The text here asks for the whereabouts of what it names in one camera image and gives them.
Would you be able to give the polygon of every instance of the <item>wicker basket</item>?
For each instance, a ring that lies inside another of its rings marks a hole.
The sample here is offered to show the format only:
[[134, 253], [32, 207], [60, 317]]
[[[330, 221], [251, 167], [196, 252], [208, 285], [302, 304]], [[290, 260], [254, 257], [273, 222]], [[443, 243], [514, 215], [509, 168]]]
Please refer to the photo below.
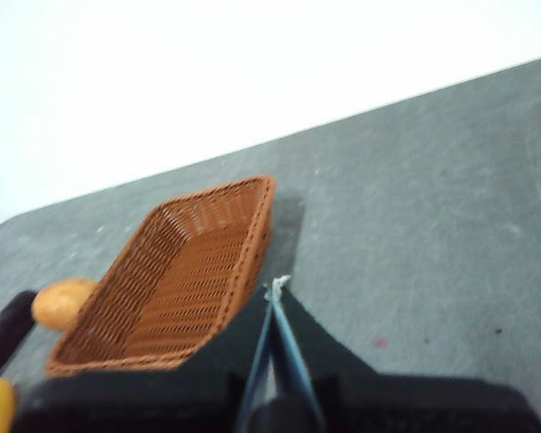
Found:
[[49, 376], [170, 369], [250, 297], [270, 234], [274, 180], [166, 201], [142, 221], [52, 350]]

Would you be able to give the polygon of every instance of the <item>dark purple object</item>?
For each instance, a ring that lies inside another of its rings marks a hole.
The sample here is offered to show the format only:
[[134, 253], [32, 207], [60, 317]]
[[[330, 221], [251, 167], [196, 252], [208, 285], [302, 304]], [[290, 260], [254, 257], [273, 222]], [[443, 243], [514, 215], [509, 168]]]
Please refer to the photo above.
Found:
[[0, 311], [0, 369], [34, 326], [31, 306], [35, 296], [34, 291], [21, 291]]

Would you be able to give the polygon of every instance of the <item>orange fruit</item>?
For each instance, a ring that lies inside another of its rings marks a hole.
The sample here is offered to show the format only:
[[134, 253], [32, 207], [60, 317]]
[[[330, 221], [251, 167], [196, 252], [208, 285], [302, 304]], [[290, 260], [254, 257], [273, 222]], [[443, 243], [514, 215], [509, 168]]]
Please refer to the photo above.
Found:
[[69, 278], [45, 287], [32, 302], [34, 320], [51, 329], [68, 329], [96, 283], [86, 278]]

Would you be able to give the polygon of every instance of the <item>table surface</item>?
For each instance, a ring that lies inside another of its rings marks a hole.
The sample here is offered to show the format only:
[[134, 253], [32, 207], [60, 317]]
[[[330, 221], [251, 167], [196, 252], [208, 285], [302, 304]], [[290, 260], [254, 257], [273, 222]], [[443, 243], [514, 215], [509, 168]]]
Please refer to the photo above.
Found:
[[[506, 383], [541, 415], [541, 60], [10, 219], [0, 308], [100, 278], [162, 200], [259, 172], [278, 182], [260, 281], [292, 273], [381, 372]], [[36, 327], [3, 375], [24, 393], [58, 336]]]

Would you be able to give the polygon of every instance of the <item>red spot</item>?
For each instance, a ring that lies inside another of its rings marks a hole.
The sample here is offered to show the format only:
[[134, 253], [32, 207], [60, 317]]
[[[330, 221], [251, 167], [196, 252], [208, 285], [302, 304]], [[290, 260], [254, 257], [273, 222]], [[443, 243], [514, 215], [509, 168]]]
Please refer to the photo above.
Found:
[[388, 342], [389, 341], [387, 340], [387, 338], [377, 337], [377, 338], [373, 338], [372, 345], [374, 345], [375, 347], [378, 347], [379, 349], [384, 349], [385, 347], [387, 347]]

